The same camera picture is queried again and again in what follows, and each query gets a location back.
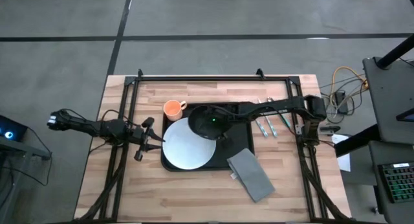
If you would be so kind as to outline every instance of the keyboard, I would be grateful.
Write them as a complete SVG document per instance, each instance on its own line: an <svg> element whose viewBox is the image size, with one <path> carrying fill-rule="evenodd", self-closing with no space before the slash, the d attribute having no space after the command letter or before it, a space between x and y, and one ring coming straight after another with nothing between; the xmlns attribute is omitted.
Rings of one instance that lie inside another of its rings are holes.
<svg viewBox="0 0 414 224"><path fill-rule="evenodd" d="M414 162L384 164L379 170L390 202L414 201Z"/></svg>

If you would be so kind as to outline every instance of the orange mug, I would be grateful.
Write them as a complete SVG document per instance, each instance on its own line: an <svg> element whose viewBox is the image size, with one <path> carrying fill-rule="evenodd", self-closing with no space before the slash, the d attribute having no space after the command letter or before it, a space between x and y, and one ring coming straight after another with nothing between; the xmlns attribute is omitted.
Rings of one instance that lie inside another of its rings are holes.
<svg viewBox="0 0 414 224"><path fill-rule="evenodd" d="M168 100L164 104L164 113L170 121L177 121L182 117L182 110L187 107L186 101Z"/></svg>

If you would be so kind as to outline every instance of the gray cloth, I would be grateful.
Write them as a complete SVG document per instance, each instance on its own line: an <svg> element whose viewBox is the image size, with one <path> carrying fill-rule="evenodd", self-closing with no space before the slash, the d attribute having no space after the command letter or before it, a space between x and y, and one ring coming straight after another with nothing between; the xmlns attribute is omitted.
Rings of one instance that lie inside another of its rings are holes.
<svg viewBox="0 0 414 224"><path fill-rule="evenodd" d="M244 149L227 161L255 203L275 191L265 171L250 150Z"/></svg>

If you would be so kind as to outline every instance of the concrete floor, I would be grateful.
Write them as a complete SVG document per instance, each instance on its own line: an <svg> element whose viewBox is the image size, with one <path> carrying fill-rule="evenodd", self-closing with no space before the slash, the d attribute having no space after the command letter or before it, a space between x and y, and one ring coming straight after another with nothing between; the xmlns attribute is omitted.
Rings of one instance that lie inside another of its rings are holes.
<svg viewBox="0 0 414 224"><path fill-rule="evenodd" d="M115 36L124 4L0 0L0 37ZM125 35L406 33L414 32L413 11L409 0L133 0ZM363 58L382 56L402 40L128 41L121 44L114 73L136 74L139 68L145 74L252 74L262 68L267 74L316 74L325 85L335 68L363 73ZM0 43L0 115L34 128L54 156L47 187L25 180L16 223L72 218L91 138L50 131L46 121L63 107L96 118L113 47L112 41ZM414 52L405 58L414 58ZM341 71L337 80L350 76ZM375 123L369 93L363 99L340 124L341 133ZM35 161L31 172L45 176L47 166ZM354 218L384 222L370 211L372 187L345 184L345 189Z"/></svg>

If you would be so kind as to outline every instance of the wooden tabletop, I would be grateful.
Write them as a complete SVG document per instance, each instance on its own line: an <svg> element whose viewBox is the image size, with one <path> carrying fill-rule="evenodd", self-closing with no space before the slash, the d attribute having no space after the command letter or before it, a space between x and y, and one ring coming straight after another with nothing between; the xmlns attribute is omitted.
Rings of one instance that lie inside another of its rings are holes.
<svg viewBox="0 0 414 224"><path fill-rule="evenodd" d="M315 75L298 75L303 95L320 95ZM119 109L125 76L109 76L100 116ZM187 102L251 101L287 98L284 82L140 82L134 122L155 119L154 131L162 135L162 106L171 99ZM292 122L290 114L285 116ZM109 113L106 119L116 118ZM231 171L169 172L160 163L160 150L144 153L134 160L137 146L130 144L118 221L307 221L305 193L296 141L277 116L269 117L278 137L271 135L264 118L259 118L269 137L264 138L252 123L256 157L276 191L254 203ZM92 148L103 143L94 139ZM152 144L160 142L151 140ZM107 173L110 146L94 151L88 158L75 218L82 216L102 191ZM317 146L322 185L328 196L347 216L351 216L335 151L326 144ZM312 193L318 210L316 193ZM108 205L111 213L112 197Z"/></svg>

